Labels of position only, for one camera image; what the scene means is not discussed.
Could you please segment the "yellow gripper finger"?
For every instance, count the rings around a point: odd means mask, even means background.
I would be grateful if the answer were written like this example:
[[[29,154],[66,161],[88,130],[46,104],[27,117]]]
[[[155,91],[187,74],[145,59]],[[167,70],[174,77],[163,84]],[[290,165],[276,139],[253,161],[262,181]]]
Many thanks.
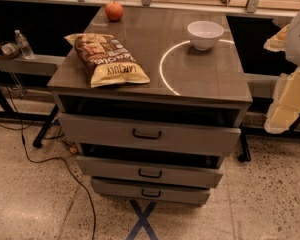
[[[269,38],[263,48],[271,51],[271,52],[281,52],[285,51],[286,49],[286,38],[287,38],[287,32],[290,25],[287,24],[284,26],[280,31],[278,31],[275,35],[273,35],[271,38]]]
[[[276,82],[264,129],[271,134],[288,130],[300,115],[300,67],[290,75],[282,73]]]

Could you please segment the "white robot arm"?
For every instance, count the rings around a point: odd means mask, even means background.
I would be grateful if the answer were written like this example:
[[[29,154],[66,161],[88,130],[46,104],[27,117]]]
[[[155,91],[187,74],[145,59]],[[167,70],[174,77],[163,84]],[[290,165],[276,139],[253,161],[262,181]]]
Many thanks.
[[[266,116],[264,129],[268,133],[287,131],[300,115],[300,12],[292,21],[268,39],[264,49],[285,52],[287,61],[297,66],[290,75],[281,74],[273,93],[273,102]]]

